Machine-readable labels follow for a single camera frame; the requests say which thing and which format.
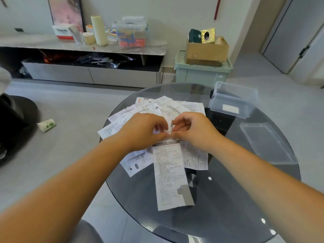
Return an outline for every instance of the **cardboard box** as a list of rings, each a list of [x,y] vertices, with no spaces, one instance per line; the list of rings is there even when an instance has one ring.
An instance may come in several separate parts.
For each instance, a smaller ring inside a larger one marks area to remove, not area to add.
[[[220,61],[226,61],[228,48],[229,44],[224,38],[221,44],[191,43],[187,41],[186,63],[219,66]]]

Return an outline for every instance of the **hand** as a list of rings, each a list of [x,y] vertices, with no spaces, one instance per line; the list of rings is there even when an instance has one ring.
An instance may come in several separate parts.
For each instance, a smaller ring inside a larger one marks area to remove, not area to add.
[[[184,112],[177,116],[172,124],[171,137],[190,142],[191,145],[211,152],[213,144],[223,136],[202,113]]]
[[[160,130],[159,134],[153,134],[153,129]],[[164,117],[150,113],[136,113],[117,132],[116,136],[123,141],[123,145],[129,153],[143,150],[170,135],[168,123]]]

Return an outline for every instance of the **gray floor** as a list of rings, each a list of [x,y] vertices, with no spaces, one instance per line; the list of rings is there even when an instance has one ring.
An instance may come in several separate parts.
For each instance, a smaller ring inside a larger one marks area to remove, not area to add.
[[[164,82],[173,80],[165,74]],[[324,192],[324,90],[298,85],[259,54],[240,56],[230,83],[255,87],[259,108],[285,134],[300,164],[302,181]],[[42,119],[57,126],[37,131],[10,163],[0,168],[0,210],[73,163],[99,142],[97,130],[132,91],[12,82],[6,93],[33,100]],[[138,225],[103,184],[83,219],[105,243],[166,242]],[[276,236],[274,242],[284,242]]]

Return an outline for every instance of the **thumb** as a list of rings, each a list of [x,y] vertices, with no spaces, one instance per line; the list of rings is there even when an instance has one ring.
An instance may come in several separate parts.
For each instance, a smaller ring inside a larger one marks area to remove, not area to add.
[[[180,140],[183,140],[183,141],[187,140],[187,135],[188,135],[188,133],[186,131],[173,131],[173,132],[171,132],[171,137],[173,139],[180,139]]]
[[[159,134],[154,134],[153,136],[154,136],[155,143],[158,142],[158,141],[161,141],[161,140],[163,140],[165,138],[170,137],[170,135],[168,133],[166,133],[166,132],[162,132],[162,133],[159,133]]]

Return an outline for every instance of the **plastic storage box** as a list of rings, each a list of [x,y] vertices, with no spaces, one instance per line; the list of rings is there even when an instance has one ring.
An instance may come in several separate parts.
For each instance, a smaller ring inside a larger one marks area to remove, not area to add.
[[[117,21],[113,24],[120,47],[145,47],[145,21]]]
[[[260,158],[274,165],[297,164],[291,148],[269,123],[241,123],[240,127]]]
[[[186,64],[186,52],[184,50],[180,50],[174,60],[176,82],[203,84],[213,87],[217,81],[225,81],[227,75],[233,69],[229,59],[219,67]]]
[[[248,118],[258,102],[258,91],[225,82],[216,82],[209,102],[212,111]]]

